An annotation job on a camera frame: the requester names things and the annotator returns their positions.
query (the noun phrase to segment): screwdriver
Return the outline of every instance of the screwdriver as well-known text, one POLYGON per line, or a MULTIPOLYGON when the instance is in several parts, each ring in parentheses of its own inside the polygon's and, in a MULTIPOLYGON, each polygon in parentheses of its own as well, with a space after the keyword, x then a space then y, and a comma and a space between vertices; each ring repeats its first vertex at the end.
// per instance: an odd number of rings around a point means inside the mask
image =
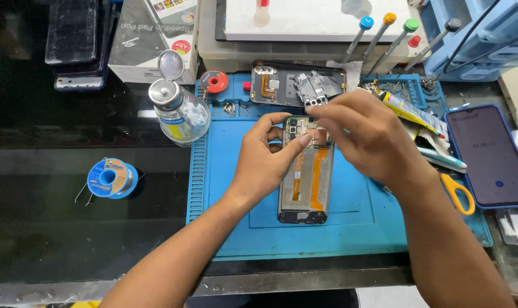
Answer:
POLYGON ((396 22, 396 14, 394 14, 394 13, 387 13, 383 17, 383 24, 380 26, 379 31, 377 32, 375 37, 373 37, 373 39, 371 40, 371 44, 369 44, 369 46, 367 46, 367 49, 365 50, 365 52, 362 55, 363 62, 365 62, 365 60, 367 60, 367 58, 369 58, 369 56, 371 55, 371 52, 373 51, 373 48, 375 48, 375 45, 377 45, 380 38, 383 36, 384 32, 386 31, 386 29, 388 29, 388 27, 391 26, 395 22, 396 22))
POLYGON ((363 33, 366 30, 370 30, 373 27, 374 21, 371 17, 366 16, 362 18, 359 21, 359 32, 356 35, 356 38, 352 41, 352 44, 350 44, 350 47, 348 47, 348 50, 346 51, 346 55, 344 56, 342 64, 345 64, 348 62, 348 59, 350 59, 350 56, 352 55, 352 52, 354 52, 354 49, 356 49, 356 46, 358 46, 358 42, 363 36, 363 33))
POLYGON ((433 41, 426 46, 404 69, 403 72, 409 71, 413 66, 415 66, 422 58, 432 49, 432 47, 437 44, 439 41, 441 41, 449 32, 456 32, 459 31, 460 27, 462 26, 462 23, 460 22, 460 19, 458 18, 451 18, 445 23, 445 30, 441 32, 436 38, 433 39, 433 41))
POLYGON ((380 56, 380 58, 377 60, 375 65, 373 65, 373 67, 371 68, 371 71, 369 71, 369 74, 367 74, 367 76, 372 74, 374 70, 376 70, 384 61, 386 61, 388 56, 394 51, 394 49, 396 49, 396 47, 399 46, 401 41, 403 39, 405 39, 405 37, 407 36, 408 33, 413 33, 418 28, 419 28, 419 22, 416 19, 414 19, 414 18, 407 19, 405 21, 405 24, 403 25, 403 32, 401 32, 399 37, 396 40, 394 40, 392 45, 390 45, 390 47, 388 47, 388 49, 380 56))

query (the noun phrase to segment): solder wire spool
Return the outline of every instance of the solder wire spool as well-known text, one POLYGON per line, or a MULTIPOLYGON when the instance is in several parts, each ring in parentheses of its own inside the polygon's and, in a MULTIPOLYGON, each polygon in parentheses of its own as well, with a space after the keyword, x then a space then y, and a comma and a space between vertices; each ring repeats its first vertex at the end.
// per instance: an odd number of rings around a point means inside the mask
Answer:
POLYGON ((106 158, 88 173, 88 189, 98 197, 121 199, 137 186, 137 170, 116 158, 106 158))

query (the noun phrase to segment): red cap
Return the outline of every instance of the red cap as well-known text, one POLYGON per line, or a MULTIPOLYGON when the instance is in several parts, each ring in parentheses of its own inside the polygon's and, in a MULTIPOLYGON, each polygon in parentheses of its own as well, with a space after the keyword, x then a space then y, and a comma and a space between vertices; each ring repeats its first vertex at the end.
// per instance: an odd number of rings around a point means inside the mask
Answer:
POLYGON ((409 42, 407 42, 407 45, 409 45, 413 48, 416 48, 419 46, 419 43, 420 43, 420 36, 415 35, 412 39, 409 40, 409 42))

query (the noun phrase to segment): blue screwdriver cap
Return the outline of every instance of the blue screwdriver cap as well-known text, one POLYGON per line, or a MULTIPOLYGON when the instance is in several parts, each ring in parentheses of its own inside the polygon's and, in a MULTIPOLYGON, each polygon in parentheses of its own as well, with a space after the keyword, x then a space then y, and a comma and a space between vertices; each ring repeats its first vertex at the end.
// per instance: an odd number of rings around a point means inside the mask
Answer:
POLYGON ((359 21, 359 27, 364 30, 370 30, 373 27, 374 23, 375 22, 371 17, 366 16, 359 21))

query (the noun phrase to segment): scissors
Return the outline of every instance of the scissors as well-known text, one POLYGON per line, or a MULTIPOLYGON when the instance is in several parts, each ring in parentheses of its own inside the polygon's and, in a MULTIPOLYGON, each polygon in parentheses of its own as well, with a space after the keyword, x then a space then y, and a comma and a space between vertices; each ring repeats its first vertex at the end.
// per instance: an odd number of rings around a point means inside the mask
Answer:
POLYGON ((472 193, 470 191, 455 182, 451 178, 450 175, 445 173, 440 173, 441 182, 445 185, 445 188, 447 189, 447 192, 449 193, 449 197, 451 197, 451 200, 453 200, 453 204, 455 208, 462 214, 462 215, 472 215, 476 211, 476 203, 474 201, 474 197, 472 197, 472 193), (456 195, 456 191, 460 190, 463 193, 466 194, 466 197, 468 198, 468 203, 470 204, 470 207, 468 210, 465 210, 464 207, 462 207, 462 203, 459 200, 459 197, 456 195))

